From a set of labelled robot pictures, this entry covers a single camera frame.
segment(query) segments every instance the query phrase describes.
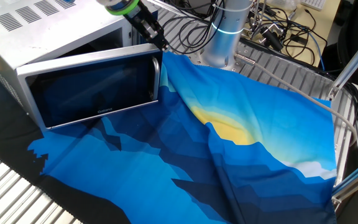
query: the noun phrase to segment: cable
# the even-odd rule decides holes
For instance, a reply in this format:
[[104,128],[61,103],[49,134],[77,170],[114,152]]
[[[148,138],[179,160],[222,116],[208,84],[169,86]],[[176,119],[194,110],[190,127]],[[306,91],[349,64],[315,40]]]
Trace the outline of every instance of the cable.
[[313,99],[312,97],[310,97],[309,95],[303,93],[302,91],[300,91],[299,89],[297,89],[296,87],[294,87],[293,85],[287,83],[286,81],[282,80],[281,78],[278,78],[277,76],[275,76],[272,72],[270,72],[269,70],[267,70],[265,67],[259,65],[258,63],[254,63],[254,66],[261,69],[263,72],[265,72],[268,76],[272,77],[273,79],[275,79],[276,81],[282,83],[283,85],[289,87],[291,90],[293,90],[295,93],[300,94],[301,96],[305,97],[306,99],[310,100],[312,103],[320,106],[322,109],[329,111],[330,113],[332,113],[333,115],[335,115],[337,118],[341,119],[343,122],[345,122],[347,124],[347,126],[349,127],[349,129],[351,130],[352,134],[353,134],[353,139],[351,142],[351,146],[356,142],[357,139],[357,131],[355,129],[355,127],[353,126],[352,123],[350,123],[345,117],[343,117],[342,115],[340,115],[338,112],[334,111],[333,109],[327,107],[326,105],[318,102],[317,100]]
[[323,71],[326,70],[326,68],[324,67],[324,62],[323,62],[323,57],[321,56],[321,51],[320,51],[320,46],[317,43],[317,40],[315,39],[315,37],[313,37],[313,35],[310,34],[310,37],[314,40],[314,42],[316,43],[317,46],[317,50],[318,50],[318,54],[320,56],[320,63],[321,63],[321,67],[323,68]]
[[[221,3],[219,5],[222,5],[223,8],[225,6],[225,3],[224,1],[221,1]],[[208,43],[211,42],[211,40],[213,39],[213,37],[216,35],[216,33],[218,32],[219,30],[219,27],[223,21],[223,18],[224,18],[224,11],[222,11],[222,16],[221,16],[221,19],[219,20],[219,24],[217,26],[217,29],[214,31],[214,33],[211,35],[211,37],[208,39],[208,35],[209,35],[209,31],[211,30],[212,26],[213,26],[213,21],[215,21],[215,19],[217,18],[218,16],[218,9],[216,9],[214,12],[213,12],[213,15],[211,16],[211,19],[209,21],[206,21],[204,19],[200,19],[200,18],[197,18],[197,17],[192,17],[192,16],[181,16],[181,17],[176,17],[176,18],[171,18],[169,19],[167,22],[164,23],[163,25],[163,28],[170,22],[176,20],[176,19],[184,19],[184,18],[187,18],[187,19],[192,19],[190,20],[189,22],[187,22],[186,24],[184,24],[180,31],[179,31],[179,34],[178,34],[178,37],[179,37],[179,41],[182,45],[184,45],[185,47],[187,47],[188,49],[195,49],[195,50],[192,50],[191,52],[181,52],[179,51],[178,49],[174,48],[172,45],[170,45],[171,49],[173,49],[174,51],[178,52],[179,54],[192,54],[192,53],[195,53],[199,50],[201,50],[203,47],[205,47]],[[199,21],[199,22],[202,22],[204,24],[206,24],[206,26],[200,26],[200,27],[195,27],[195,28],[192,28],[188,33],[187,35],[185,36],[185,41],[188,42],[188,45],[186,45],[184,42],[183,42],[183,38],[182,38],[182,33],[184,31],[184,29],[186,29],[193,21]],[[201,38],[197,41],[195,41],[195,43],[190,43],[190,35],[198,30],[198,29],[205,29],[203,35],[201,36]]]

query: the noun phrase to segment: microwave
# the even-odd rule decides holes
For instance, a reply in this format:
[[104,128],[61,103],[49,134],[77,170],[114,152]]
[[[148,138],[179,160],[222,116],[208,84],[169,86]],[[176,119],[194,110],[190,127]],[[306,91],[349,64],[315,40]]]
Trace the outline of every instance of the microwave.
[[46,131],[158,102],[162,56],[142,44],[58,58],[17,68],[11,83]]

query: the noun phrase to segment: electronic equipment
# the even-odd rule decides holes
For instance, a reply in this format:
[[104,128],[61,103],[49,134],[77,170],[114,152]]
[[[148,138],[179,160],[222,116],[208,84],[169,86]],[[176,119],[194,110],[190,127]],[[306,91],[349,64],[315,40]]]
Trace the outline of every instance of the electronic equipment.
[[[153,16],[157,17],[157,9],[149,3],[146,6]],[[69,3],[63,0],[0,0],[0,82],[42,129],[61,126],[63,123],[72,123],[75,122],[75,118],[86,119],[87,116],[78,116],[72,120],[67,118],[61,120],[60,123],[47,123],[48,127],[46,127],[42,116],[38,115],[44,111],[37,112],[39,109],[35,107],[36,103],[34,101],[30,103],[33,94],[27,90],[29,86],[25,80],[19,81],[19,77],[24,77],[24,75],[23,72],[18,75],[17,70],[23,71],[22,66],[35,62],[76,54],[85,54],[84,57],[89,58],[81,60],[81,57],[67,57],[54,62],[67,62],[66,64],[75,66],[85,65],[89,62],[98,64],[96,63],[98,62],[98,53],[91,54],[91,56],[88,56],[87,53],[128,47],[143,41],[139,33],[124,17],[112,16],[96,1]],[[124,49],[128,50],[127,54],[130,55],[131,49]],[[151,48],[141,47],[137,50],[150,51]],[[117,56],[115,52],[101,54],[106,60],[112,60]],[[58,63],[51,64],[49,62],[48,65],[50,69],[53,67],[56,70],[61,69],[59,67],[61,64]],[[37,74],[44,77],[41,71]],[[148,75],[150,73],[145,71],[144,76]],[[145,91],[145,86],[139,86],[139,88]],[[133,103],[130,102],[133,100],[131,98],[126,98],[126,100],[127,104],[120,104],[117,108],[108,106],[108,102],[106,102],[106,108],[100,107],[100,111],[102,111],[100,114],[104,114],[103,110],[111,112],[126,108],[128,105],[135,106],[135,103],[138,102],[144,104],[154,101],[153,99],[143,99],[143,101],[133,101]],[[88,115],[98,116],[99,114],[89,112]]]
[[41,130],[157,102],[162,51],[142,44],[21,66],[16,90]]
[[326,0],[301,0],[301,4],[317,11],[323,10]]

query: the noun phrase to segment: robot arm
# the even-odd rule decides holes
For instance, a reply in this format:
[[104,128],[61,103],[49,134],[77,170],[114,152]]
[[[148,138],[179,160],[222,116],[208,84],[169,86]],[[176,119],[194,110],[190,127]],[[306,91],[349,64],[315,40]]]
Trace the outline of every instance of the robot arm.
[[160,50],[168,51],[164,30],[141,0],[97,0],[114,16],[124,16],[142,37]]

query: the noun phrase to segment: microwave vent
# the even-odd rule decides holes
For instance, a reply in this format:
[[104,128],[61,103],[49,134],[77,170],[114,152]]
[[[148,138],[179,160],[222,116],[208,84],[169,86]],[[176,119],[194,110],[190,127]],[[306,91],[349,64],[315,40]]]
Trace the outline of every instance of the microwave vent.
[[16,10],[16,12],[28,23],[41,19],[29,6]]
[[55,8],[52,4],[47,2],[47,0],[34,3],[34,5],[37,6],[37,8],[39,8],[47,16],[59,12],[59,10],[57,10],[57,8]]
[[22,27],[22,24],[18,22],[10,13],[6,13],[0,16],[0,24],[5,27],[8,31],[12,31],[19,27]]

